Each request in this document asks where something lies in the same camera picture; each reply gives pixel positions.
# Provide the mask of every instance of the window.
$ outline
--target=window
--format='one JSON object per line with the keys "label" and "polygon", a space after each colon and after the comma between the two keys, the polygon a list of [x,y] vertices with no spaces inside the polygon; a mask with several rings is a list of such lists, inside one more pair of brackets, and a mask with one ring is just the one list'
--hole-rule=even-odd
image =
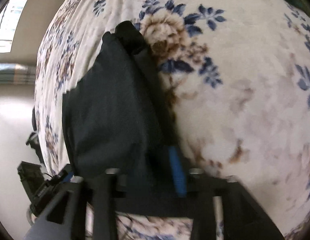
{"label": "window", "polygon": [[27,0],[9,0],[0,13],[0,53],[10,52],[20,15]]}

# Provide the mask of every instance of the floor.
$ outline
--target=floor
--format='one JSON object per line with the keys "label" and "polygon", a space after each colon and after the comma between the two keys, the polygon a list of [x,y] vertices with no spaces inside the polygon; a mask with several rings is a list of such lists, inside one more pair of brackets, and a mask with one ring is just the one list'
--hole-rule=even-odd
{"label": "floor", "polygon": [[39,164],[26,146],[33,130],[34,86],[0,85],[0,221],[14,240],[22,240],[30,225],[30,201],[17,174],[21,161]]}

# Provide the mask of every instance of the blue strap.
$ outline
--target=blue strap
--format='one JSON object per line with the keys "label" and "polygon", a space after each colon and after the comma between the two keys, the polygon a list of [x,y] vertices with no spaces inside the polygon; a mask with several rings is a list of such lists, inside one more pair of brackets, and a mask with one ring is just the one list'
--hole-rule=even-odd
{"label": "blue strap", "polygon": [[73,175],[74,173],[72,171],[68,173],[68,175],[63,179],[63,182],[70,182],[70,179],[72,178]]}
{"label": "blue strap", "polygon": [[186,197],[186,178],[177,154],[176,147],[170,146],[168,148],[168,152],[176,193],[179,197]]}

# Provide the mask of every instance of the black fabric bag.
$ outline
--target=black fabric bag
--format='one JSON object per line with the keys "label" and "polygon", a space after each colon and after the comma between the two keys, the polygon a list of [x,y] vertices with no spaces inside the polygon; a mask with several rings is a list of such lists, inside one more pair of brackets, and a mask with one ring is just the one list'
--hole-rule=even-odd
{"label": "black fabric bag", "polygon": [[177,140],[148,51],[131,22],[119,24],[104,34],[93,67],[63,95],[65,144],[84,179],[118,168],[131,187],[174,188],[168,152]]}

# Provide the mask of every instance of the floral bedspread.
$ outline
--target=floral bedspread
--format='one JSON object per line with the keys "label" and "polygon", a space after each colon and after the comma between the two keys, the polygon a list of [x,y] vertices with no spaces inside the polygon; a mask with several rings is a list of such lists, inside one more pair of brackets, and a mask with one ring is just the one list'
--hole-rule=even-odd
{"label": "floral bedspread", "polygon": [[[36,120],[48,171],[69,162],[62,93],[125,20],[157,59],[184,154],[214,176],[238,176],[293,239],[310,218],[310,19],[283,0],[65,0],[38,53]],[[191,230],[187,219],[123,215],[118,223],[122,239],[185,239]]]}

